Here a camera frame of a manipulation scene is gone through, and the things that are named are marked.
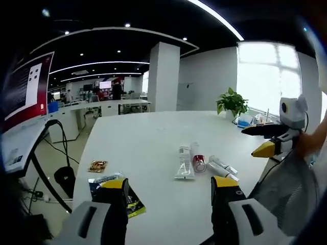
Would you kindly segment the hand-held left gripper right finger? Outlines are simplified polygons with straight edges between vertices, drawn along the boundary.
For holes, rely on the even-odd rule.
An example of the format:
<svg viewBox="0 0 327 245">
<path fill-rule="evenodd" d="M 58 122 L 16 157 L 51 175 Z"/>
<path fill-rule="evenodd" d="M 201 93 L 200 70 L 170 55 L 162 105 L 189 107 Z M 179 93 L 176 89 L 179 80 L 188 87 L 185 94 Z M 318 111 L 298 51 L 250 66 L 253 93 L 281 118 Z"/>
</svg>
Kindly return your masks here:
<svg viewBox="0 0 327 245">
<path fill-rule="evenodd" d="M 238 182 L 211 177 L 213 240 L 215 244 L 291 244 L 277 218 L 255 199 L 248 199 Z"/>
</svg>

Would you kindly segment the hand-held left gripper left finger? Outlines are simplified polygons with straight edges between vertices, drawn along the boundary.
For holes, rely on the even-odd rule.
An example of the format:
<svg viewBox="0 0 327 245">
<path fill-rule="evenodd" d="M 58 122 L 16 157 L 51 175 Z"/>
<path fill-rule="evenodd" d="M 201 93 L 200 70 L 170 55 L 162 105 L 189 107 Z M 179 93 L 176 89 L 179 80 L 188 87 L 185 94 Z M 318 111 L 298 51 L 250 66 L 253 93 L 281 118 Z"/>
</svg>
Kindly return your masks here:
<svg viewBox="0 0 327 245">
<path fill-rule="evenodd" d="M 128 189 L 127 178 L 106 181 L 97 198 L 108 202 L 80 204 L 65 220 L 54 244 L 125 244 Z"/>
</svg>

